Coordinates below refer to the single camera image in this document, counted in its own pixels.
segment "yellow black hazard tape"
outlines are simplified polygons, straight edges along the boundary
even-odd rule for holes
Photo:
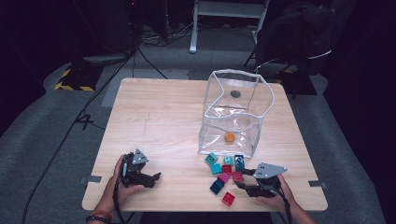
[[[79,74],[72,68],[72,65],[68,66],[58,84],[55,86],[55,90],[66,90],[66,91],[95,91],[96,83],[103,71],[103,67],[93,67],[86,74]]]

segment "toy block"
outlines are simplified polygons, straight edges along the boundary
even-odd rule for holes
[[[231,204],[233,204],[234,199],[235,199],[235,196],[233,196],[231,193],[227,192],[227,193],[225,193],[225,195],[221,201],[223,203],[227,204],[228,206],[231,206]]]
[[[243,171],[245,169],[245,162],[243,155],[235,155],[235,171]]]
[[[233,181],[235,182],[243,182],[244,177],[242,177],[242,172],[233,172]]]
[[[224,184],[225,183],[227,183],[227,181],[230,179],[230,175],[228,175],[228,174],[220,174],[219,176],[218,176],[218,179],[220,179],[221,180],[221,182],[223,182]]]
[[[221,174],[221,166],[218,163],[211,164],[210,169],[212,170],[212,175]]]
[[[209,155],[207,155],[205,162],[208,165],[212,165],[212,164],[216,163],[216,161],[218,161],[218,159],[219,159],[218,156],[216,156],[215,153],[211,152],[211,153],[209,153]]]
[[[233,172],[233,168],[231,168],[231,165],[222,165],[221,172],[230,175]]]
[[[224,184],[219,181],[218,179],[213,182],[212,186],[210,186],[210,189],[215,193],[219,194],[220,190],[224,187]]]
[[[233,158],[231,156],[224,157],[224,164],[231,165],[233,167]]]

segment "wooden table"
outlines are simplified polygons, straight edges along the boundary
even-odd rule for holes
[[[198,133],[204,112],[207,81],[125,78],[111,112],[82,206],[92,210],[99,202],[107,180],[121,154],[137,148],[149,158],[143,174],[162,173],[153,189],[133,195],[121,208],[125,211],[274,211],[249,198],[230,180],[215,195],[210,186],[217,179],[198,154]],[[284,173],[294,196],[308,211],[323,211],[327,201],[321,187],[310,187],[318,180],[307,153],[289,101],[281,85],[270,84],[276,102],[266,115],[262,136],[248,169],[260,162],[288,168]],[[252,176],[244,176],[255,184]],[[235,196],[231,206],[221,202],[224,194]]]

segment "transparent plastic container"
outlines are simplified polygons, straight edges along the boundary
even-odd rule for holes
[[[262,121],[274,101],[262,76],[230,69],[214,71],[206,88],[198,153],[252,158]]]

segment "hand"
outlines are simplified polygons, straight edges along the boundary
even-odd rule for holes
[[[113,191],[117,181],[117,176],[120,171],[121,163],[122,156],[120,156],[119,160],[117,161],[116,167],[114,168],[114,174],[108,180],[102,198],[94,209],[95,211],[104,211],[106,213],[111,213],[114,210]],[[123,184],[119,184],[119,205],[122,206],[129,196],[144,188],[145,187],[143,185],[134,185],[126,188]]]
[[[280,181],[280,187],[283,189],[283,193],[284,193],[286,199],[289,201],[290,205],[297,204],[297,202],[294,199],[293,193],[291,192],[291,189],[290,189],[288,183],[286,183],[283,175],[278,175],[277,178]],[[280,195],[278,195],[278,194],[273,198],[265,198],[265,197],[259,196],[256,198],[256,200],[260,203],[266,203],[270,206],[273,206],[276,210],[278,210],[280,212],[286,213],[285,203],[283,202],[282,197],[280,197]]]

